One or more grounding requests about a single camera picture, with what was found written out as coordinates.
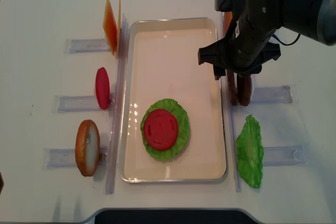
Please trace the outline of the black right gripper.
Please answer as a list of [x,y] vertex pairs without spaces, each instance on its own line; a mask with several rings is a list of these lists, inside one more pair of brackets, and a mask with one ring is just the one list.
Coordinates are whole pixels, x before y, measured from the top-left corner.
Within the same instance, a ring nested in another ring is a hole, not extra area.
[[258,74],[262,64],[281,56],[280,46],[268,42],[273,33],[257,27],[244,11],[233,17],[224,38],[198,50],[198,64],[211,64],[216,80],[229,72]]

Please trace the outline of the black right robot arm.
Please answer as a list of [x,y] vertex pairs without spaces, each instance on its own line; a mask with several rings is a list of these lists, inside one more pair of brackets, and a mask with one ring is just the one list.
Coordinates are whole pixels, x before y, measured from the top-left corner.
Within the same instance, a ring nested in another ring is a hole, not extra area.
[[281,27],[335,44],[335,0],[216,0],[215,8],[232,13],[225,37],[198,51],[199,63],[210,63],[216,79],[230,70],[257,74],[262,64],[280,57],[269,39]]

